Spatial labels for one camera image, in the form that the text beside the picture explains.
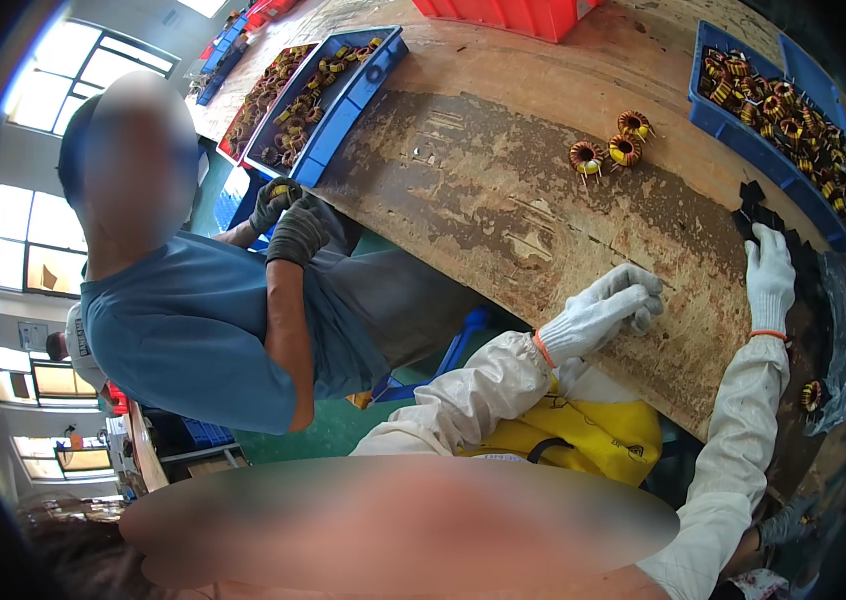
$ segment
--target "wooden workbench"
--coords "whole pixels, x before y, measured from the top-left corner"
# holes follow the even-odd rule
[[[645,338],[621,335],[588,359],[704,440],[723,370],[749,331],[730,218],[740,182],[759,182],[789,228],[828,246],[778,187],[687,120],[699,19],[782,68],[778,30],[734,0],[610,0],[559,45],[427,19],[409,0],[307,0],[251,39],[209,106],[193,109],[196,128],[220,139],[280,49],[402,25],[409,56],[316,193],[534,326],[623,261],[657,273],[666,314]],[[584,187],[568,147],[605,146],[626,110],[645,114],[658,137],[635,168],[605,169]]]

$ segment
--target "yellow bag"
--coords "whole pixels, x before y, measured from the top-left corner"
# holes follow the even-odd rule
[[[662,449],[663,434],[656,410],[645,402],[569,401],[556,394],[554,382],[549,393],[522,416],[501,420],[477,450],[458,448],[457,453],[516,454],[540,465],[603,475],[639,486],[659,460]]]

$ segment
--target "orange rubber band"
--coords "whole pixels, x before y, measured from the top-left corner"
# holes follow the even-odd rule
[[[759,331],[753,331],[749,334],[749,337],[755,337],[757,335],[771,335],[774,338],[779,338],[786,342],[786,334],[780,333],[779,331],[773,331],[772,329],[760,329]]]
[[[543,354],[543,358],[546,359],[546,363],[549,365],[550,369],[555,369],[556,365],[552,364],[552,360],[549,358],[549,353],[546,352],[546,347],[543,345],[543,342],[540,340],[540,332],[536,331],[533,334],[533,343],[536,344],[536,347],[539,349],[540,353]]]

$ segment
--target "blue t-shirt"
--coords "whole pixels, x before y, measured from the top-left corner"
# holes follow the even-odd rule
[[[96,362],[144,404],[221,426],[285,433],[296,389],[262,345],[265,260],[181,231],[131,267],[84,283],[83,317]],[[357,318],[312,268],[303,297],[315,398],[371,390],[388,367]]]

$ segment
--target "worn table surface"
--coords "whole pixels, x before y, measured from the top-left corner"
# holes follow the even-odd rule
[[[423,18],[409,0],[308,0],[252,39],[209,106],[193,112],[197,130],[218,140],[280,49],[402,25],[410,54],[316,193],[534,326],[623,261],[654,271],[666,314],[645,338],[621,335],[588,358],[704,439],[723,370],[749,331],[745,256],[730,218],[740,182],[759,182],[788,227],[828,246],[782,190],[687,120],[699,19],[782,67],[778,30],[734,0],[611,0],[559,45]],[[568,147],[605,145],[626,110],[645,114],[658,137],[636,167],[604,170],[584,187]],[[782,406],[794,408],[802,383]],[[781,411],[794,436],[800,418]],[[803,473],[817,449],[807,446]]]

